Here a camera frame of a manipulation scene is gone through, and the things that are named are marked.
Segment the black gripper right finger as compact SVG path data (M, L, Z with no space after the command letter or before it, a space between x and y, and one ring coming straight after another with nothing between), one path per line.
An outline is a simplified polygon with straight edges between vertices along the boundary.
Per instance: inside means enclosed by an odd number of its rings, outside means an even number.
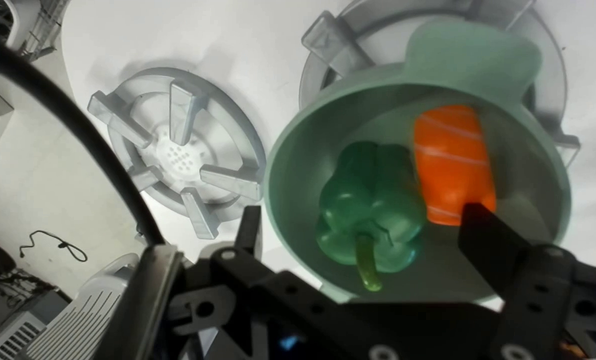
M458 248L486 283L504 294L532 244L486 205L470 201L462 209Z

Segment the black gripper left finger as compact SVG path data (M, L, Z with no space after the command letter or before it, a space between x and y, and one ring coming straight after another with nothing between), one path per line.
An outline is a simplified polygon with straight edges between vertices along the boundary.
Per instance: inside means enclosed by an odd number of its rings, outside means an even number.
M254 257L262 235L262 208L246 205L234 239L237 257Z

